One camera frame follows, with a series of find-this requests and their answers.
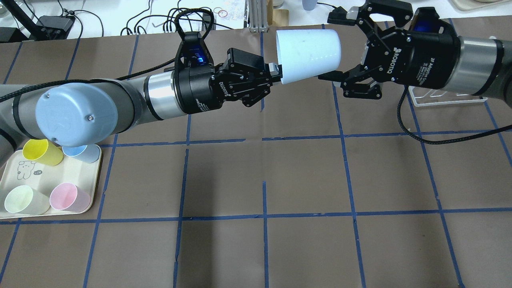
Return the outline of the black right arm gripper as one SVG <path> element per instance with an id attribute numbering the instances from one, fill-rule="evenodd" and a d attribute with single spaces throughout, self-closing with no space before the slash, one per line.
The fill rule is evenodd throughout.
<path id="1" fill-rule="evenodd" d="M 350 10 L 334 9 L 328 24 L 357 26 L 367 41 L 361 63 L 353 69 L 330 71 L 318 80 L 340 82 L 345 97 L 378 100 L 380 83 L 440 89 L 448 83 L 460 56 L 461 40 L 441 21 L 439 33 L 410 31 L 412 5 L 398 0 L 367 0 Z"/>

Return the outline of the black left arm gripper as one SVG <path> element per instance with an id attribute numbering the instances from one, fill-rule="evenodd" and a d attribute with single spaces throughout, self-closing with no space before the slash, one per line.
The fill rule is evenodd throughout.
<path id="1" fill-rule="evenodd" d="M 265 63 L 260 55 L 230 48 L 225 62 L 177 68 L 173 80 L 182 111 L 196 114 L 238 100 L 251 107 L 266 97 L 282 77 L 281 64 Z"/>

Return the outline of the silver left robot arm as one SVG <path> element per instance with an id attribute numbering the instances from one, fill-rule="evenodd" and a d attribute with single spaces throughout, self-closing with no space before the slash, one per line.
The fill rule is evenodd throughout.
<path id="1" fill-rule="evenodd" d="M 59 146 L 102 142 L 137 125 L 253 106 L 283 76 L 282 66 L 230 48 L 224 63 L 178 62 L 171 71 L 131 80 L 67 80 L 1 86 L 1 164 L 27 139 Z"/>

